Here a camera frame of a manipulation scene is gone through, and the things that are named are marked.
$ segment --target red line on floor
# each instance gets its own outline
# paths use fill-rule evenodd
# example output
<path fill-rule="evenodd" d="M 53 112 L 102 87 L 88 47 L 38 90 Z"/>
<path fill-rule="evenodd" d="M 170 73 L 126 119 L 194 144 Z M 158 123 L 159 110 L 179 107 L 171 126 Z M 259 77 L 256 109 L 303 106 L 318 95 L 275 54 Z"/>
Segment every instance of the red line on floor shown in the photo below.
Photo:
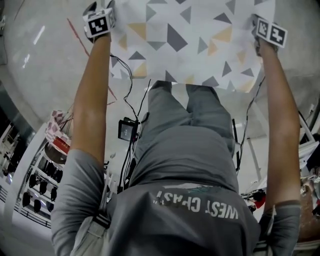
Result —
<path fill-rule="evenodd" d="M 83 47 L 83 49 L 84 49 L 85 54 L 89 57 L 89 53 L 88 53 L 88 51 L 87 51 L 87 49 L 86 49 L 85 45 L 82 43 L 82 41 L 81 41 L 81 39 L 80 39 L 80 37 L 79 37 L 79 35 L 78 35 L 78 33 L 77 33 L 77 31 L 76 31 L 76 29 L 75 29 L 74 25 L 72 25 L 71 21 L 70 21 L 68 18 L 66 18 L 66 19 L 68 20 L 68 22 L 69 22 L 69 26 L 70 26 L 70 28 L 72 29 L 72 31 L 73 31 L 73 33 L 74 33 L 75 37 L 76 37 L 76 38 L 78 38 L 78 40 L 79 40 L 80 44 L 82 45 L 82 47 Z M 113 97 L 115 98 L 115 100 L 117 101 L 118 99 L 117 99 L 117 97 L 115 96 L 114 92 L 111 90 L 111 88 L 110 88 L 110 87 L 109 87 L 108 89 L 109 89 L 110 93 L 112 94 L 112 96 L 113 96 Z"/>
<path fill-rule="evenodd" d="M 15 21 L 15 20 L 16 20 L 16 17 L 18 16 L 18 13 L 20 12 L 21 7 L 24 5 L 25 1 L 26 1 L 26 0 L 23 0 L 23 1 L 22 1 L 22 3 L 20 4 L 19 9 L 18 9 L 18 11 L 16 12 L 16 14 L 15 14 L 15 16 L 14 16 L 13 21 Z"/>

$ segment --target floor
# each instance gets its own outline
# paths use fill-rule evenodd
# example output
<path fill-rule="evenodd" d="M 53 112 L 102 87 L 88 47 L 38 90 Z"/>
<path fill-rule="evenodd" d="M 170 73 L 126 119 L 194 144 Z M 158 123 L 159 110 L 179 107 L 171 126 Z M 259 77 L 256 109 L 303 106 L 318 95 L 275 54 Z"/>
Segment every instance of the floor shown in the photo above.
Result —
<path fill-rule="evenodd" d="M 92 0 L 10 0 L 6 1 L 7 15 L 5 45 L 8 68 L 16 87 L 36 115 L 44 122 L 52 110 L 67 110 L 73 103 L 92 44 L 83 32 L 83 10 Z M 298 107 L 307 116 L 311 103 L 316 103 L 320 86 L 320 8 L 315 0 L 277 0 L 275 21 L 285 27 L 288 41 L 279 57 L 292 87 Z M 134 82 L 128 100 L 139 108 L 148 80 Z M 119 172 L 128 143 L 118 139 L 118 121 L 134 118 L 123 97 L 129 83 L 110 79 L 105 158 L 115 153 L 110 169 Z M 236 91 L 217 91 L 222 104 L 235 118 L 238 135 L 242 136 L 242 124 L 252 95 Z M 184 85 L 176 84 L 173 95 L 187 104 Z M 147 111 L 145 100 L 141 117 Z M 266 90 L 263 87 L 257 99 L 267 117 Z M 263 166 L 268 152 L 268 140 L 254 114 L 250 113 L 248 136 Z M 242 168 L 239 174 L 240 192 L 250 189 L 257 180 L 257 173 L 249 145 L 244 146 Z"/>

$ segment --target patterned paper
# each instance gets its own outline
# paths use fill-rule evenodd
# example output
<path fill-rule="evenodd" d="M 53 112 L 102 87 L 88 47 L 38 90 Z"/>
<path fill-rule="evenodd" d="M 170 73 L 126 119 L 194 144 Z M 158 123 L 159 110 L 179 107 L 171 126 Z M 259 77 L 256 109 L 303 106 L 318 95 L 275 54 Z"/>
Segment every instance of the patterned paper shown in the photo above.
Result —
<path fill-rule="evenodd" d="M 111 53 L 133 78 L 248 92 L 261 69 L 252 14 L 273 21 L 275 0 L 117 0 Z M 115 58 L 115 78 L 129 79 Z"/>

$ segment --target leg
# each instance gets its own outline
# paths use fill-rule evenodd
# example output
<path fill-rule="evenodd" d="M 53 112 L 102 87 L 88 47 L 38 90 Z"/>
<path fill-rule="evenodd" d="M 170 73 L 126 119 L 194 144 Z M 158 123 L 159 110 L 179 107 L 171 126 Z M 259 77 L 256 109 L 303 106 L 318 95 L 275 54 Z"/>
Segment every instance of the leg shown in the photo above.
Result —
<path fill-rule="evenodd" d="M 214 88 L 187 84 L 189 102 L 186 110 L 193 113 L 193 125 L 211 129 L 224 138 L 230 153 L 235 151 L 232 119 L 221 105 Z"/>
<path fill-rule="evenodd" d="M 171 89 L 171 82 L 157 81 L 148 93 L 149 116 L 142 124 L 141 138 L 134 152 L 137 162 L 159 133 L 190 123 L 191 114 L 173 97 Z"/>

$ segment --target person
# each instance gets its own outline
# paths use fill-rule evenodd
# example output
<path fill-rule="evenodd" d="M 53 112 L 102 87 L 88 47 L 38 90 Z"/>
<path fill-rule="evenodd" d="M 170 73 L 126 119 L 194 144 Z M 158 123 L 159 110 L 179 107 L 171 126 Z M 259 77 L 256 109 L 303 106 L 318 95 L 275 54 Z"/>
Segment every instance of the person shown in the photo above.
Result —
<path fill-rule="evenodd" d="M 72 143 L 51 215 L 57 256 L 71 254 L 76 236 L 83 235 L 78 232 L 82 223 L 106 200 L 110 45 L 109 34 L 95 39 L 75 96 Z M 148 93 L 149 116 L 142 124 L 129 188 L 106 205 L 109 226 L 100 238 L 107 245 L 88 255 L 292 254 L 301 211 L 300 122 L 277 53 L 262 39 L 259 53 L 269 114 L 268 179 L 260 222 L 239 195 L 232 120 L 215 90 L 186 85 L 184 109 L 172 96 L 171 83 L 157 81 Z"/>

